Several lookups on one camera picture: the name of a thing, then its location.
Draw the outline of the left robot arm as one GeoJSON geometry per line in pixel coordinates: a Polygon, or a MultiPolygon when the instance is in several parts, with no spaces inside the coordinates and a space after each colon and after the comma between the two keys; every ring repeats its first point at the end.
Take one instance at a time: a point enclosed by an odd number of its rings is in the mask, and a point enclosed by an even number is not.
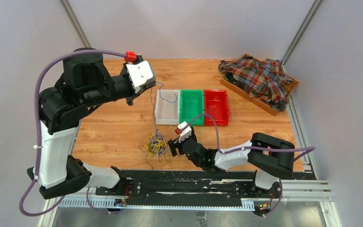
{"type": "Polygon", "coordinates": [[[52,199],[85,187],[127,194],[126,177],[118,168],[89,165],[72,151],[83,118],[120,99],[131,106],[155,84],[151,64],[134,52],[79,48],[48,64],[35,88],[37,163],[27,171],[40,194],[52,199]]]}

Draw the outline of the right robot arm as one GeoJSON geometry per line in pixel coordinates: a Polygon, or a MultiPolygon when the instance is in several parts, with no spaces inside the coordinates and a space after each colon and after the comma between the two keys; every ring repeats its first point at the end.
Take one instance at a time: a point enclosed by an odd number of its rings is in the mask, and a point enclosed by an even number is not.
{"type": "Polygon", "coordinates": [[[257,167],[251,191],[264,197],[280,179],[293,177],[293,143],[264,133],[254,133],[247,142],[226,149],[209,149],[198,143],[194,129],[169,140],[172,156],[185,155],[196,167],[210,173],[226,171],[235,166],[252,164],[257,167]]]}

